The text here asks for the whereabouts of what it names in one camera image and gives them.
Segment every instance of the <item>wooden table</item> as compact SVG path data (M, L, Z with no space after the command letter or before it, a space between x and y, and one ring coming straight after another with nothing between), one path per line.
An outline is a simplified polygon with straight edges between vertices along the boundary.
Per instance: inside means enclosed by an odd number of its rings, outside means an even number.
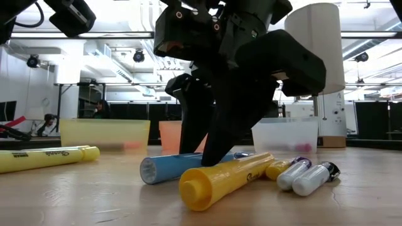
M236 151L252 148L236 148ZM160 147L150 147L156 155ZM291 156L273 152L276 157ZM205 212L191 212L178 182L144 185L143 156L107 154L97 162L0 175L1 226L146 225L401 225L402 153L348 148L321 150L342 174L302 198L259 180Z

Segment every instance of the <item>black marker cap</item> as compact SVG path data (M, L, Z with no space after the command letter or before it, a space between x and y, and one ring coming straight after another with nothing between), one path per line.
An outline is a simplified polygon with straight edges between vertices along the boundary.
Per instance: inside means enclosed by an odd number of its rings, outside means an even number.
M248 157L248 156L252 156L253 154L251 153L234 153L233 156L235 159L239 159L239 158L244 158L244 157Z
M295 157L294 160L290 163L290 165L293 165L293 164L295 164L295 163L298 163L298 162L300 162L301 160L309 160L309 159L308 159L308 158L301 157L301 156L297 156L297 157Z
M337 165L327 161L322 162L321 165L328 169L329 172L328 182L334 181L340 175L340 170Z

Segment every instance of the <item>red object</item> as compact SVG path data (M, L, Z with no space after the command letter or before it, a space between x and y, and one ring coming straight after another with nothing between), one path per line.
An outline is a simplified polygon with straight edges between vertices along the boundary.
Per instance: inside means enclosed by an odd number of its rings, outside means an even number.
M16 120L5 124L5 126L8 126L8 127L17 126L18 124L21 124L25 120L26 120L25 116L21 116L21 117L17 118Z
M305 152L309 152L312 150L312 146L311 144L298 144L296 145L296 150L297 151L305 151Z

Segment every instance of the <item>white wall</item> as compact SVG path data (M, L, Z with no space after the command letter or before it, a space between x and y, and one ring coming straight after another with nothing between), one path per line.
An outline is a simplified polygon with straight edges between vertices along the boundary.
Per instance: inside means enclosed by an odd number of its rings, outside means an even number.
M17 101L15 119L25 116L30 107L41 107L45 114L57 113L58 89L55 77L44 69L31 69L24 60L7 54L0 48L0 102ZM28 132L26 121L15 128Z
M285 105L287 117L288 114L291 117L310 117L314 115L313 102L285 103ZM346 128L356 131L352 134L357 134L356 113L353 102L345 102L345 117Z

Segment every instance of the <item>plastic bin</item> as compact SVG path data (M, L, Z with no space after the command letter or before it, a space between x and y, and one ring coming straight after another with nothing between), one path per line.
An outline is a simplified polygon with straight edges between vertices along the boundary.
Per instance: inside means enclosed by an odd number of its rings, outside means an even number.
M162 154L178 154L180 149L180 135L182 132L181 121L160 121L159 131L161 134ZM197 148L197 152L203 152L207 136Z
M146 154L150 121L115 119L61 119L62 146L90 145L101 151Z
M317 152L318 117L265 118L252 132L256 152Z

